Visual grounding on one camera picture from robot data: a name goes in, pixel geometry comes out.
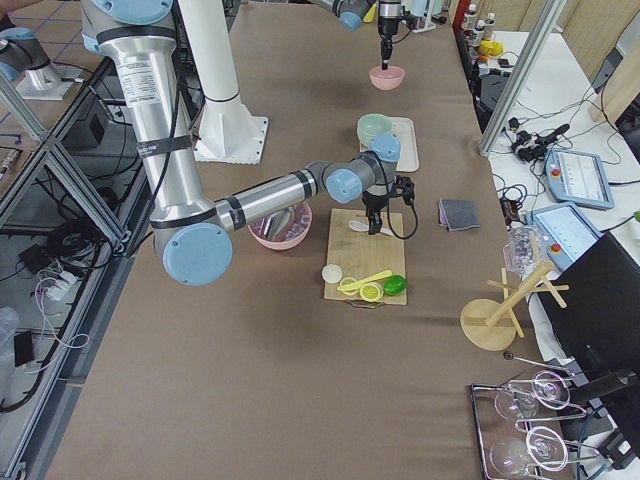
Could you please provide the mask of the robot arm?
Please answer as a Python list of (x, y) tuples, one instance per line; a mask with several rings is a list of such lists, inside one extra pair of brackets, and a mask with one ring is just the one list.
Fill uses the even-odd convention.
[(364, 21), (370, 9), (376, 5), (378, 12), (377, 31), (380, 37), (381, 69), (388, 70), (393, 52), (393, 37), (398, 34), (400, 23), (407, 18), (405, 8), (397, 0), (310, 0), (333, 14), (341, 25), (355, 31)]
[(87, 49), (110, 58), (128, 107), (154, 209), (154, 247), (177, 282), (202, 286), (229, 267), (230, 233), (319, 193), (362, 200), (370, 234), (391, 222), (388, 205), (415, 200), (396, 166), (401, 146), (382, 134), (346, 163), (317, 161), (218, 201), (203, 192), (199, 160), (256, 163), (268, 121), (243, 104), (219, 1), (85, 1)]

